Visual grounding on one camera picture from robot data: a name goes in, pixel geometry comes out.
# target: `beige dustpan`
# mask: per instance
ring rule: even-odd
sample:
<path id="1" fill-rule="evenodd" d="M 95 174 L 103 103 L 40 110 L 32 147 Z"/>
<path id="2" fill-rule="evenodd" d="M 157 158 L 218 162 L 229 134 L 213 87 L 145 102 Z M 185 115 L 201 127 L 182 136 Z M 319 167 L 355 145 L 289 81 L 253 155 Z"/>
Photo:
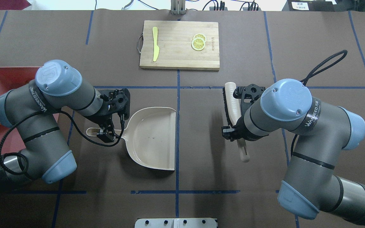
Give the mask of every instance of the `beige dustpan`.
<path id="1" fill-rule="evenodd" d="M 97 136 L 99 128 L 87 129 Z M 174 170 L 176 111 L 167 107 L 150 107 L 130 118 L 122 139 L 130 157 L 139 165 L 158 170 Z"/>

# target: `wooden cutting board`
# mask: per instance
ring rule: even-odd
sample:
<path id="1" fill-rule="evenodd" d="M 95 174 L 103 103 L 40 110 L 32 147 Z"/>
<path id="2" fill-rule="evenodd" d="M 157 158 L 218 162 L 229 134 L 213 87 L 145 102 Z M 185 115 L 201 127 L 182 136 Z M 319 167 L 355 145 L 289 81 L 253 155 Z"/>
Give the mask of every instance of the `wooden cutting board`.
<path id="1" fill-rule="evenodd" d="M 160 48 L 153 62 L 153 27 L 158 28 L 157 45 Z M 191 47 L 193 36 L 202 33 L 207 37 L 205 48 L 195 51 Z M 219 70 L 219 26 L 217 22 L 145 21 L 141 68 Z"/>

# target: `lemon slice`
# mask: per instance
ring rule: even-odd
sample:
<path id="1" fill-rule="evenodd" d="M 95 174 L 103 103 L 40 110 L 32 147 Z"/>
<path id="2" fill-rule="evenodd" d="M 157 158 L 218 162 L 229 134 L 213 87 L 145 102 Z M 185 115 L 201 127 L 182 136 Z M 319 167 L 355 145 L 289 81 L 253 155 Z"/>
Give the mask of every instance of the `lemon slice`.
<path id="1" fill-rule="evenodd" d="M 205 41 L 202 38 L 195 38 L 191 42 L 191 47 L 196 51 L 202 51 L 205 48 Z"/>
<path id="2" fill-rule="evenodd" d="M 207 37 L 204 34 L 202 34 L 202 33 L 195 34 L 192 39 L 194 40 L 197 37 L 202 38 L 205 42 L 207 41 Z"/>

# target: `electrical wire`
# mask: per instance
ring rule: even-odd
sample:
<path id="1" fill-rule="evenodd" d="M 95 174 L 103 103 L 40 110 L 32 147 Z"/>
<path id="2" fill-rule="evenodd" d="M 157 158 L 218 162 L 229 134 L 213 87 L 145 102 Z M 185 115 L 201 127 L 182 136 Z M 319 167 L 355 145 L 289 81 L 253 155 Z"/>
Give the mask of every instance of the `electrical wire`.
<path id="1" fill-rule="evenodd" d="M 149 6 L 148 4 L 146 4 L 146 3 L 142 2 L 142 0 L 138 0 L 138 2 L 141 2 L 141 3 L 145 4 L 146 6 Z"/>
<path id="2" fill-rule="evenodd" d="M 115 142 L 115 143 L 113 143 L 113 144 L 102 144 L 102 143 L 98 143 L 98 142 L 95 142 L 95 141 L 92 141 L 91 139 L 89 139 L 87 136 L 85 136 L 85 134 L 83 134 L 82 132 L 81 132 L 81 130 L 78 128 L 78 126 L 77 126 L 77 124 L 75 123 L 75 121 L 74 121 L 74 119 L 71 117 L 71 115 L 70 114 L 68 114 L 67 112 L 65 112 L 65 111 L 59 111 L 59 113 L 62 113 L 62 114 L 64 114 L 64 115 L 66 115 L 70 120 L 71 120 L 71 122 L 73 123 L 73 125 L 74 125 L 74 127 L 75 127 L 75 129 L 77 130 L 77 132 L 84 138 L 84 139 L 86 139 L 87 141 L 89 141 L 90 143 L 93 143 L 93 144 L 95 144 L 95 145 L 98 145 L 98 146 L 105 146 L 105 147 L 112 147 L 112 146 L 115 146 L 116 144 L 118 144 L 119 143 L 119 141 L 120 141 L 120 137 L 122 137 L 122 134 L 123 134 L 123 131 L 124 131 L 124 129 L 125 129 L 125 121 L 123 120 L 123 117 L 120 119 L 120 128 L 121 128 L 121 130 L 120 130 L 120 134 L 119 134 L 119 137 L 117 137 L 118 138 L 118 140 Z"/>
<path id="3" fill-rule="evenodd" d="M 121 115 L 120 116 L 120 127 L 121 127 L 121 131 L 120 131 L 120 134 L 119 135 L 116 135 L 116 137 L 118 138 L 118 140 L 113 143 L 113 144 L 102 144 L 102 143 L 98 143 L 98 142 L 95 142 L 91 139 L 89 139 L 87 136 L 85 136 L 85 134 L 83 134 L 81 132 L 81 130 L 79 129 L 79 127 L 77 126 L 77 124 L 75 123 L 73 117 L 71 117 L 70 114 L 68 114 L 67 112 L 65 111 L 62 111 L 62 110 L 59 110 L 58 111 L 59 113 L 62 113 L 64 115 L 66 115 L 70 121 L 73 123 L 75 129 L 77 130 L 77 132 L 84 138 L 86 139 L 87 141 L 89 141 L 90 143 L 93 143 L 93 144 L 96 144 L 98 146 L 105 146 L 105 147 L 112 147 L 112 146 L 115 146 L 116 144 L 119 143 L 120 141 L 120 138 L 122 137 L 122 134 L 123 134 L 123 131 L 125 130 L 125 120 L 124 120 L 124 116 Z M 6 138 L 8 137 L 9 133 L 11 133 L 17 126 L 19 126 L 21 123 L 23 123 L 24 121 L 26 121 L 27 119 L 31 118 L 31 117 L 34 117 L 36 115 L 40 115 L 40 114 L 44 114 L 43 111 L 37 111 L 37 112 L 34 112 L 28 116 L 26 116 L 25 118 L 23 118 L 21 121 L 19 121 L 18 123 L 14 124 L 3 136 L 3 138 L 1 139 L 1 142 L 0 142 L 0 166 L 1 168 L 8 172 L 8 173 L 11 173 L 12 175 L 22 175 L 24 173 L 27 172 L 28 168 L 29 168 L 29 160 L 26 156 L 24 156 L 23 154 L 21 154 L 20 152 L 15 152 L 15 153 L 6 153 L 4 155 L 2 155 L 2 148 L 4 146 L 4 143 L 5 143 L 5 140 Z M 11 169 L 9 169 L 5 164 L 4 164 L 4 159 L 7 157 L 7 156 L 17 156 L 17 157 L 21 157 L 24 161 L 25 161 L 25 166 L 23 168 L 23 170 L 21 172 L 15 172 Z"/>
<path id="4" fill-rule="evenodd" d="M 24 156 L 23 154 L 19 153 L 19 152 L 6 153 L 6 154 L 4 154 L 4 157 L 2 156 L 2 149 L 3 149 L 3 146 L 4 146 L 4 142 L 6 140 L 6 137 L 8 137 L 9 133 L 11 133 L 11 131 L 13 131 L 17 126 L 19 126 L 19 124 L 23 123 L 24 121 L 26 121 L 27 119 L 29 119 L 31 117 L 34 117 L 36 115 L 40 115 L 40 114 L 43 114 L 43 113 L 44 112 L 42 112 L 42 111 L 37 111 L 37 112 L 34 112 L 34 113 L 26 116 L 21 121 L 19 121 L 18 123 L 14 124 L 11 128 L 9 128 L 9 130 L 4 134 L 4 136 L 3 136 L 3 138 L 1 139 L 1 142 L 0 142 L 0 166 L 6 172 L 11 173 L 12 175 L 21 175 L 21 174 L 24 174 L 29 168 L 28 158 L 26 156 Z M 6 165 L 4 164 L 4 159 L 7 156 L 17 156 L 17 157 L 23 158 L 23 160 L 25 161 L 25 167 L 23 168 L 23 170 L 21 172 L 15 172 L 15 171 L 9 169 L 8 167 L 6 167 Z"/>
<path id="5" fill-rule="evenodd" d="M 204 7 L 203 7 L 202 11 L 205 9 L 205 7 L 207 7 L 207 5 L 208 5 L 210 2 L 213 2 L 213 10 L 215 10 L 216 8 L 218 8 L 218 7 L 219 7 L 219 3 L 218 3 L 218 1 L 217 1 L 217 0 L 210 0 L 209 2 L 207 2 L 207 3 L 204 5 Z"/>
<path id="6" fill-rule="evenodd" d="M 343 54 L 343 55 L 342 55 L 342 56 L 341 56 L 338 60 L 334 61 L 332 64 L 330 64 L 329 66 L 327 66 L 327 67 L 323 68 L 322 70 L 320 70 L 320 71 L 318 71 L 318 72 L 315 72 L 315 71 L 317 71 L 319 68 L 321 68 L 321 67 L 322 67 L 325 63 L 329 62 L 331 59 L 333 59 L 333 58 L 335 58 L 336 56 L 339 56 L 339 55 L 341 55 L 341 54 Z M 306 85 L 307 85 L 308 80 L 309 80 L 311 77 L 313 77 L 313 76 L 315 76 L 315 75 L 317 75 L 317 74 L 319 74 L 319 73 L 321 73 L 321 72 L 323 72 L 323 71 L 326 71 L 327 69 L 329 69 L 329 68 L 331 68 L 332 66 L 336 65 L 337 63 L 339 63 L 340 61 L 342 61 L 342 60 L 346 57 L 346 55 L 347 55 L 347 50 L 342 50 L 342 51 L 340 51 L 340 52 L 338 52 L 338 53 L 335 53 L 335 54 L 333 54 L 333 55 L 329 56 L 328 58 L 326 58 L 325 60 L 323 60 L 320 64 L 318 64 L 315 68 L 313 68 L 313 70 L 311 70 L 311 71 L 309 72 L 308 76 L 307 76 L 306 78 L 302 79 L 300 82 L 302 82 L 302 84 L 303 84 L 304 86 L 306 86 Z M 294 153 L 294 146 L 295 146 L 295 141 L 297 140 L 297 137 L 298 137 L 298 135 L 297 135 L 297 134 L 295 134 L 294 138 L 292 139 L 292 143 L 291 143 L 291 157 L 292 157 L 292 154 Z"/>
<path id="7" fill-rule="evenodd" d="M 246 3 L 247 3 L 247 4 L 249 5 L 249 7 L 250 7 L 250 3 L 249 3 L 249 2 L 245 2 L 245 3 L 243 3 L 243 4 L 242 4 L 242 6 L 240 7 L 239 11 L 242 11 L 242 8 L 243 8 L 243 6 L 244 6 Z"/>

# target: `ur logo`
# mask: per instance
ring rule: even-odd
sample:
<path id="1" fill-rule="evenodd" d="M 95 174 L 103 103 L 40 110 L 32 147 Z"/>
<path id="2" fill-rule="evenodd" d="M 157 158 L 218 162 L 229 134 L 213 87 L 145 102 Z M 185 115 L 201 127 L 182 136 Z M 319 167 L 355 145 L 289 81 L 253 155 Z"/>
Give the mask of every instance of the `ur logo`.
<path id="1" fill-rule="evenodd" d="M 42 69 L 42 75 L 45 79 L 52 79 L 55 78 L 58 73 L 55 65 L 50 65 L 47 68 Z"/>
<path id="2" fill-rule="evenodd" d="M 299 103 L 302 100 L 302 94 L 303 94 L 302 90 L 292 86 L 286 89 L 288 91 L 288 96 L 286 96 L 286 99 L 288 101 L 291 101 L 293 103 Z"/>

